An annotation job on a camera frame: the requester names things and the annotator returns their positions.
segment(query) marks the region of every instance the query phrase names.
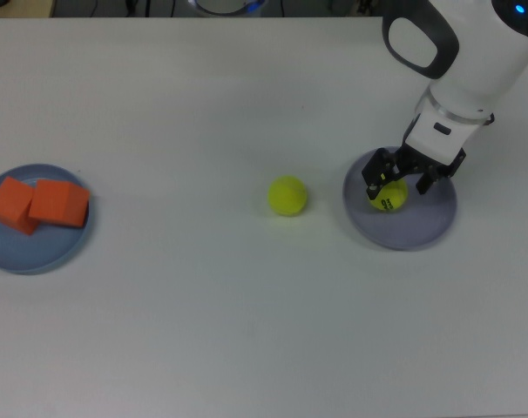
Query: plate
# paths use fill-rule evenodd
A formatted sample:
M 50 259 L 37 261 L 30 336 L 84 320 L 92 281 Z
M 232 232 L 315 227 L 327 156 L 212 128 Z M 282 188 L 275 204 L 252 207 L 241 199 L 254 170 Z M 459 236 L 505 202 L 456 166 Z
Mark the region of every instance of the plate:
M 13 168 L 0 175 L 0 185 L 7 176 L 32 186 L 39 179 L 50 179 L 70 181 L 84 187 L 74 174 L 55 165 L 32 164 Z M 90 206 L 82 228 L 42 223 L 32 235 L 25 235 L 0 223 L 0 269 L 34 274 L 61 266 L 84 243 L 90 227 Z
M 387 147 L 390 152 L 397 148 Z M 343 202 L 356 228 L 380 246 L 394 250 L 418 250 L 437 243 L 450 229 L 457 212 L 457 196 L 449 179 L 436 182 L 421 195 L 415 184 L 421 174 L 405 177 L 409 196 L 394 212 L 381 212 L 369 202 L 361 171 L 376 150 L 360 157 L 343 184 Z

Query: gray plate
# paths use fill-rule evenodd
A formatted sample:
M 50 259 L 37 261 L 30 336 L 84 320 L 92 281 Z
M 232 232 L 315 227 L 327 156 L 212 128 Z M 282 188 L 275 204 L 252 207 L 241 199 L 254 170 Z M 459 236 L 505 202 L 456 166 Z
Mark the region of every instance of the gray plate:
M 391 152 L 395 147 L 387 147 Z M 360 157 L 343 183 L 343 203 L 356 228 L 368 239 L 394 250 L 417 250 L 436 243 L 452 225 L 457 196 L 449 179 L 434 184 L 421 196 L 415 184 L 419 174 L 407 176 L 409 197 L 394 212 L 381 212 L 369 202 L 361 171 L 376 150 Z

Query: tennis ball logo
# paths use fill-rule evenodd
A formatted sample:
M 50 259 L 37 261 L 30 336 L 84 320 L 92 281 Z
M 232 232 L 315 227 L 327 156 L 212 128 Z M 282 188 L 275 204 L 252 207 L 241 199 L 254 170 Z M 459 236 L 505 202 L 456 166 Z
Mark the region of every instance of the tennis ball logo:
M 392 202 L 389 201 L 389 199 L 386 199 L 386 200 L 382 200 L 382 206 L 384 206 L 384 210 L 385 211 L 393 211 L 394 210 L 394 205 L 392 205 Z

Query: black robot handle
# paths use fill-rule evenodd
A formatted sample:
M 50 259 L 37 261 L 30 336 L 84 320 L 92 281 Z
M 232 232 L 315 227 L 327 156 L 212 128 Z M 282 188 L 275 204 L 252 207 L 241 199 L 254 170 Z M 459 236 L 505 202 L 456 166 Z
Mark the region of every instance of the black robot handle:
M 389 42 L 389 30 L 399 18 L 412 22 L 437 47 L 435 59 L 427 67 L 413 64 L 398 54 Z M 438 79 L 452 66 L 459 52 L 456 33 L 429 0 L 389 0 L 382 20 L 382 36 L 389 52 L 419 74 Z

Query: orange foam block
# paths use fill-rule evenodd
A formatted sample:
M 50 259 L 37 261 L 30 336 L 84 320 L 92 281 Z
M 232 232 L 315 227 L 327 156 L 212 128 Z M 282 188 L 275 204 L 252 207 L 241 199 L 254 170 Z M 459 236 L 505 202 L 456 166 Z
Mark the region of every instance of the orange foam block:
M 39 224 L 28 216 L 34 188 L 12 177 L 0 185 L 0 222 L 21 233 L 31 235 Z
M 38 180 L 30 217 L 50 224 L 84 226 L 90 192 L 69 181 Z

